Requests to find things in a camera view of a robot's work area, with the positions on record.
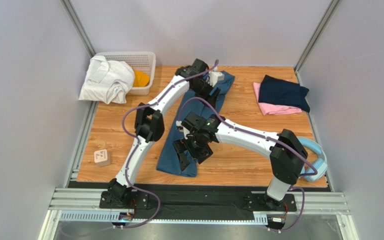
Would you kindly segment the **teal blue t shirt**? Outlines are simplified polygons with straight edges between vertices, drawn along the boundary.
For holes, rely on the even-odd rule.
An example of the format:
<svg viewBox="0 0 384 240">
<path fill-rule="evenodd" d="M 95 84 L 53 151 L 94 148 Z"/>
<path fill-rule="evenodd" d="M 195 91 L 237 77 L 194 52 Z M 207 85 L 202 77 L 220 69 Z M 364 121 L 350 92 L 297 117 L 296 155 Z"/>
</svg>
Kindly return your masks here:
<svg viewBox="0 0 384 240">
<path fill-rule="evenodd" d="M 186 103 L 187 100 L 193 98 L 194 96 L 195 93 L 192 90 L 188 90 L 183 95 L 158 159 L 156 166 L 158 171 L 183 177 L 197 176 L 197 161 L 192 159 L 191 155 L 187 152 L 186 157 L 189 165 L 185 170 L 181 170 L 180 161 L 173 146 L 173 143 L 176 140 L 180 140 L 184 137 L 184 134 L 178 131 L 176 128 L 176 121 L 178 119 L 183 120 L 189 112 L 194 112 L 206 119 L 214 113 L 210 108 L 208 108 L 199 100 L 192 100 L 189 103 Z"/>
</svg>

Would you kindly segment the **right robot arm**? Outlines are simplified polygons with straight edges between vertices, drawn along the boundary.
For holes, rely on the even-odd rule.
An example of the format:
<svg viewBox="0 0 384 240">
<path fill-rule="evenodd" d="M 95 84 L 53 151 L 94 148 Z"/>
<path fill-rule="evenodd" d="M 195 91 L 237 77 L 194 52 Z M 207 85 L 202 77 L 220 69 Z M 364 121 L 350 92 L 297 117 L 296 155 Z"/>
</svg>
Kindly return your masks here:
<svg viewBox="0 0 384 240">
<path fill-rule="evenodd" d="M 264 132 L 236 124 L 218 114 L 204 118 L 190 112 L 176 127 L 184 137 L 173 142 L 180 169 L 191 163 L 188 156 L 199 164 L 212 156 L 212 142 L 232 144 L 270 160 L 272 179 L 261 203 L 270 210 L 285 207 L 288 190 L 298 182 L 308 153 L 298 137 L 288 129 L 282 132 Z"/>
</svg>

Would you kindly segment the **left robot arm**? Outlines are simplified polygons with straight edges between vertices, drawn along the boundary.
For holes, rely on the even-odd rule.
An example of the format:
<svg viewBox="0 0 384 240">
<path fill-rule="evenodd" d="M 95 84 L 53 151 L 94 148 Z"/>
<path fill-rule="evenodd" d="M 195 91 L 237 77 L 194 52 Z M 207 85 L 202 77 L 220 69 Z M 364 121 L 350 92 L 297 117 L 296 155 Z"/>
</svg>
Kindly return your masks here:
<svg viewBox="0 0 384 240">
<path fill-rule="evenodd" d="M 220 92 L 210 85 L 203 76 L 219 65 L 215 60 L 212 67 L 204 61 L 196 59 L 193 64 L 180 67 L 168 85 L 148 103 L 140 103 L 123 116 L 125 119 L 135 112 L 134 133 L 127 134 L 134 138 L 133 145 L 123 167 L 115 178 L 108 183 L 106 191 L 101 193 L 99 207 L 101 209 L 134 209 L 138 197 L 156 197 L 156 194 L 135 186 L 139 169 L 155 142 L 165 132 L 164 115 L 174 102 L 189 90 L 215 106 L 216 97 Z"/>
</svg>

